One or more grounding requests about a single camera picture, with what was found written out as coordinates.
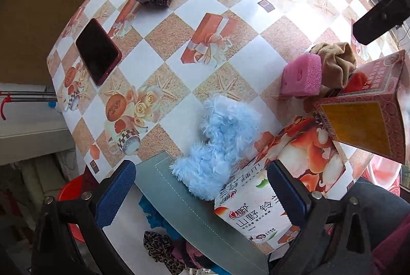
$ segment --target metal screw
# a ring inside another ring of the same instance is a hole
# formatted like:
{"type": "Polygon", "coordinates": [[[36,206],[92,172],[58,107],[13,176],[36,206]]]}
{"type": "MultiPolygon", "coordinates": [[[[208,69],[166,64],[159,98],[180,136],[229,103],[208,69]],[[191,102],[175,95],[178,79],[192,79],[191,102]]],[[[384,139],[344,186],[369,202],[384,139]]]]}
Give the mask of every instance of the metal screw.
{"type": "Polygon", "coordinates": [[[322,198],[322,193],[315,190],[314,192],[312,192],[312,197],[316,200],[320,200],[322,198]]]}
{"type": "Polygon", "coordinates": [[[91,192],[84,192],[84,193],[81,195],[81,198],[82,198],[83,200],[88,200],[89,198],[91,198],[91,192]]]}
{"type": "Polygon", "coordinates": [[[349,201],[350,201],[351,203],[353,203],[354,205],[359,204],[359,200],[358,200],[356,197],[354,197],[354,196],[352,196],[352,197],[349,199],[349,201]]]}
{"type": "Polygon", "coordinates": [[[53,202],[54,201],[54,198],[52,197],[52,196],[47,196],[45,199],[44,199],[44,204],[50,204],[51,202],[53,202]]]}

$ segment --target beige cloth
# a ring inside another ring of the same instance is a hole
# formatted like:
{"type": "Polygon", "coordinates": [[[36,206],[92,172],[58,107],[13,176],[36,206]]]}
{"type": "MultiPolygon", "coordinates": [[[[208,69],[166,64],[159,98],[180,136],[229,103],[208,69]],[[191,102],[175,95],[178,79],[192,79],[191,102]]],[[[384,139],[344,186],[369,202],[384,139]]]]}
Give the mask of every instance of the beige cloth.
{"type": "Polygon", "coordinates": [[[346,42],[322,42],[314,46],[311,53],[322,60],[322,85],[331,89],[343,89],[349,76],[356,68],[356,58],[346,42]]]}

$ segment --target checkered tablecloth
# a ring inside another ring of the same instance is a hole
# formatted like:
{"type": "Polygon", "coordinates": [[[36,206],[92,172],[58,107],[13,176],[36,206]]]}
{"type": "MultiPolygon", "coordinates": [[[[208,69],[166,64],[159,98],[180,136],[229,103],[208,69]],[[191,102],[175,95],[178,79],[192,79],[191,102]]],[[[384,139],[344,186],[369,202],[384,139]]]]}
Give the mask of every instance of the checkered tablecloth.
{"type": "MultiPolygon", "coordinates": [[[[202,103],[213,93],[249,103],[262,113],[263,131],[276,134],[292,118],[292,110],[272,95],[286,63],[313,43],[350,43],[351,20],[371,8],[368,0],[173,0],[168,9],[134,4],[86,0],[47,59],[67,126],[99,181],[123,159],[138,163],[162,150],[188,154],[203,139],[202,103]],[[237,21],[230,44],[215,63],[183,63],[181,56],[206,13],[237,21]],[[92,82],[75,46],[91,18],[122,52],[121,63],[102,86],[92,82]],[[140,142],[134,153],[118,142],[123,130],[137,131],[130,136],[140,142]]],[[[356,57],[362,64],[395,51],[385,34],[356,57]]],[[[337,146],[357,171],[370,156],[337,146]]]]}

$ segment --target black device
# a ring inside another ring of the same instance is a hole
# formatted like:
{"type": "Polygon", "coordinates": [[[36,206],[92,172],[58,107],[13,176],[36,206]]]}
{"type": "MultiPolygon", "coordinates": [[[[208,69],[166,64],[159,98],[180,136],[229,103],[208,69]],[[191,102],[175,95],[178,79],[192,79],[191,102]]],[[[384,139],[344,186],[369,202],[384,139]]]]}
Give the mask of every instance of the black device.
{"type": "Polygon", "coordinates": [[[97,85],[107,79],[122,57],[121,51],[95,18],[85,26],[75,44],[97,85]]]}

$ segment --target fluffy light blue fabric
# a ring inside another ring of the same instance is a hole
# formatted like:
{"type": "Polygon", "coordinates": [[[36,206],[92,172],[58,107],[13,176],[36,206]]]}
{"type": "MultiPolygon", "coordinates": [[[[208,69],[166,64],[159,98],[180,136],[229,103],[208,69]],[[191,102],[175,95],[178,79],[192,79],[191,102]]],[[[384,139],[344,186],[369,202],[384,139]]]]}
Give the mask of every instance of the fluffy light blue fabric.
{"type": "Polygon", "coordinates": [[[237,169],[243,151],[257,140],[260,114],[222,95],[204,105],[207,114],[201,127],[209,142],[195,144],[190,156],[178,158],[170,169],[193,195],[210,201],[237,169]]]}

